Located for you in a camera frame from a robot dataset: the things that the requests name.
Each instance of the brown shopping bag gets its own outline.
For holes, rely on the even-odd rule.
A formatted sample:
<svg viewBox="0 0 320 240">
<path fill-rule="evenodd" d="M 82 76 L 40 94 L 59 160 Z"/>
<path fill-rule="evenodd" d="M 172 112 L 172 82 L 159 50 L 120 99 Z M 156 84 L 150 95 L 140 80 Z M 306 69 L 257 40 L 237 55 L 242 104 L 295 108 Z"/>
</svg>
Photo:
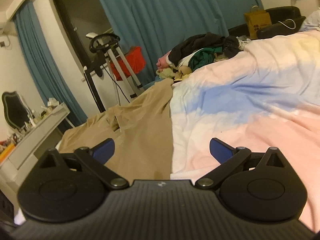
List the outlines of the brown shopping bag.
<svg viewBox="0 0 320 240">
<path fill-rule="evenodd" d="M 250 38 L 252 40 L 257 39 L 257 30 L 263 29 L 272 25 L 270 14 L 267 13 L 265 10 L 258 10 L 255 12 L 245 13 L 244 14 L 245 21 L 247 23 Z"/>
</svg>

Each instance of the orange object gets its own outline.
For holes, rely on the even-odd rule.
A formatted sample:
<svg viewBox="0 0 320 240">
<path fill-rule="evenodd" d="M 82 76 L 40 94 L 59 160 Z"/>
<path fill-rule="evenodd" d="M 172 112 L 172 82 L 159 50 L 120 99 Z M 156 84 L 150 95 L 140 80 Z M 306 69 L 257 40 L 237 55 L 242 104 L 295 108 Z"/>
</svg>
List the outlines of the orange object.
<svg viewBox="0 0 320 240">
<path fill-rule="evenodd" d="M 8 147 L 0 154 L 0 163 L 2 163 L 4 159 L 12 152 L 14 147 L 14 144 L 10 143 Z"/>
<path fill-rule="evenodd" d="M 140 47 L 131 47 L 129 52 L 125 55 L 125 58 L 127 59 L 128 63 L 130 64 L 133 72 L 136 74 L 139 73 L 146 65 L 146 62 L 143 58 Z M 124 72 L 125 76 L 127 78 L 130 77 L 131 76 L 130 72 L 127 69 L 127 67 L 125 66 L 123 60 L 120 57 L 117 60 L 118 60 L 118 63 L 120 65 L 122 71 Z M 113 64 L 113 62 L 110 62 L 110 65 L 111 65 L 111 69 L 112 69 L 113 73 L 115 74 L 116 80 L 117 81 L 122 80 L 122 78 L 121 78 L 119 72 L 116 70 L 116 67 Z"/>
</svg>

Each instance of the red object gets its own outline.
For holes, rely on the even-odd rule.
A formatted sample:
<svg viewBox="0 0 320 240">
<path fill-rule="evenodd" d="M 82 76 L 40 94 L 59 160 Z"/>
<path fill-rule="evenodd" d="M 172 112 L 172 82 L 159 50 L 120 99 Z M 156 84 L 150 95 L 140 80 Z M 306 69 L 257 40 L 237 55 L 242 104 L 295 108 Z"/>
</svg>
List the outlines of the red object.
<svg viewBox="0 0 320 240">
<path fill-rule="evenodd" d="M 145 62 L 145 60 L 144 60 L 144 58 L 142 56 L 140 47 L 131 47 L 129 52 L 125 55 L 125 58 L 129 62 L 133 72 L 136 73 L 136 74 L 139 73 L 144 68 L 144 66 L 146 65 L 146 62 Z M 118 63 L 120 65 L 122 71 L 124 72 L 125 76 L 127 78 L 130 77 L 131 76 L 130 72 L 127 69 L 127 67 L 125 66 L 123 60 L 120 57 L 117 58 L 117 60 L 118 60 Z M 119 72 L 116 70 L 116 67 L 113 64 L 113 62 L 110 62 L 110 65 L 111 65 L 111 69 L 112 69 L 113 73 L 116 76 L 116 80 L 117 81 L 122 80 L 122 78 L 120 77 Z"/>
</svg>

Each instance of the dark green garment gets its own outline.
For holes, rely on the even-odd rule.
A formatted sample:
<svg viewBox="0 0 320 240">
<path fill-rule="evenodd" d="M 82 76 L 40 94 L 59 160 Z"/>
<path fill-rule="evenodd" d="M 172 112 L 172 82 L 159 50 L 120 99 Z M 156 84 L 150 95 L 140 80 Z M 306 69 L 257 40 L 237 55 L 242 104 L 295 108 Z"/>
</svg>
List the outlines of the dark green garment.
<svg viewBox="0 0 320 240">
<path fill-rule="evenodd" d="M 192 71 L 211 64 L 214 61 L 214 53 L 222 53 L 222 47 L 218 48 L 203 48 L 199 50 L 189 61 L 189 67 Z"/>
</svg>

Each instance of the bed sheet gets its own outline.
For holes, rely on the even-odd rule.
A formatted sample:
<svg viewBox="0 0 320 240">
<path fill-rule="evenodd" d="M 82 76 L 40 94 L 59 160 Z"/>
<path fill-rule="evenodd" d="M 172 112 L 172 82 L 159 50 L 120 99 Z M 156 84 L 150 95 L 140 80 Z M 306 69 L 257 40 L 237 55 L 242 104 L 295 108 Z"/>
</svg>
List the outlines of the bed sheet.
<svg viewBox="0 0 320 240">
<path fill-rule="evenodd" d="M 219 163 L 217 137 L 253 152 L 279 147 L 308 191 L 300 220 L 320 230 L 320 32 L 253 41 L 236 57 L 196 70 L 170 103 L 171 179 L 195 182 Z"/>
</svg>

